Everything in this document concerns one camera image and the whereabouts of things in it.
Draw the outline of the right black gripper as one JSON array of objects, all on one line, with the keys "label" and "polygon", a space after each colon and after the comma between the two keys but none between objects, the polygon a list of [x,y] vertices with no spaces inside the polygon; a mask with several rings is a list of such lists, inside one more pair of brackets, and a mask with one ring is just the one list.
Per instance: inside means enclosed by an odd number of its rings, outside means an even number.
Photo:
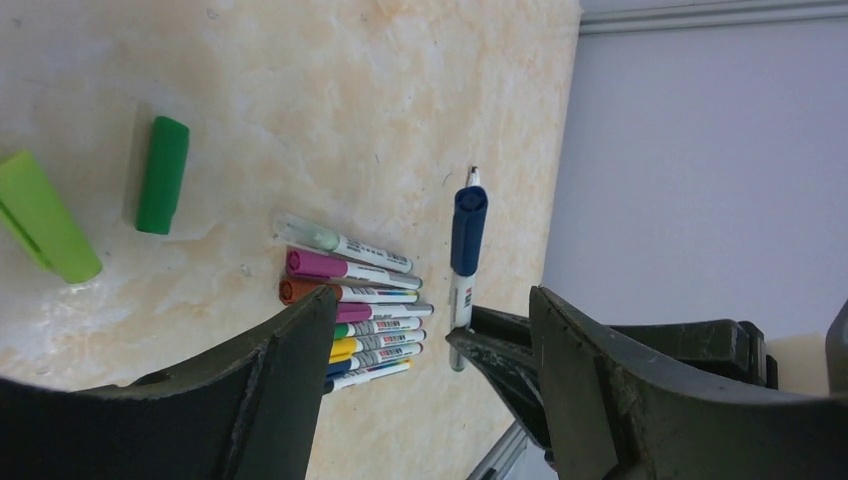
[{"label": "right black gripper", "polygon": [[[530,335],[527,317],[479,305],[471,329],[485,335]],[[763,332],[749,321],[615,326],[615,331],[699,370],[776,390],[777,361],[766,352]]]}]

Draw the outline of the dark green pen cap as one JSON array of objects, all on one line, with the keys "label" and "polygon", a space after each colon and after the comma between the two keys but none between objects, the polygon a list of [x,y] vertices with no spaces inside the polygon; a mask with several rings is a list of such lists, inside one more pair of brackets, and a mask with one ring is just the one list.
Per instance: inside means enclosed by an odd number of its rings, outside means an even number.
[{"label": "dark green pen cap", "polygon": [[186,125],[167,116],[154,119],[135,218],[137,231],[169,234],[189,146],[190,130]]}]

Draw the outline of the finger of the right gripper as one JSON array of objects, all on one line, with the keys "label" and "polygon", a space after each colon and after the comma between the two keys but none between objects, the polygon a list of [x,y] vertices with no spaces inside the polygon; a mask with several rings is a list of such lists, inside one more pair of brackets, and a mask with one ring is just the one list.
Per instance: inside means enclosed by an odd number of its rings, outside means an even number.
[{"label": "finger of the right gripper", "polygon": [[446,340],[488,380],[533,443],[551,449],[529,330],[488,333],[455,329]]}]

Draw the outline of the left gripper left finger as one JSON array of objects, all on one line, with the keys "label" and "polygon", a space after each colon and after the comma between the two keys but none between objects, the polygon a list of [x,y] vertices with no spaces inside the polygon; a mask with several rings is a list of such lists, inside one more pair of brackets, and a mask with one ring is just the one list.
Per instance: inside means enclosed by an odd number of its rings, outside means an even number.
[{"label": "left gripper left finger", "polygon": [[269,320],[125,387],[3,380],[5,479],[301,479],[337,301],[314,290]]}]

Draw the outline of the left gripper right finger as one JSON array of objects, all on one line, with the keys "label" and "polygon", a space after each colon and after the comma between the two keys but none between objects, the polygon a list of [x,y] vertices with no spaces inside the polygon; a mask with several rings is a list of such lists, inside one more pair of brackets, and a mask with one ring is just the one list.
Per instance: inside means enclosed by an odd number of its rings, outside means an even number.
[{"label": "left gripper right finger", "polygon": [[529,293],[534,357],[562,479],[843,479],[847,400],[707,373]]}]

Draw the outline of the light green pen cap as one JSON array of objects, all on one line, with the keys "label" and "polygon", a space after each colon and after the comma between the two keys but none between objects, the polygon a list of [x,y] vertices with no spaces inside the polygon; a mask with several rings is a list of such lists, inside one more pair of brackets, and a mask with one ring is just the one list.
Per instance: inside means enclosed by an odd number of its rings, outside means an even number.
[{"label": "light green pen cap", "polygon": [[29,258],[68,284],[96,277],[102,263],[31,152],[1,162],[1,223]]}]

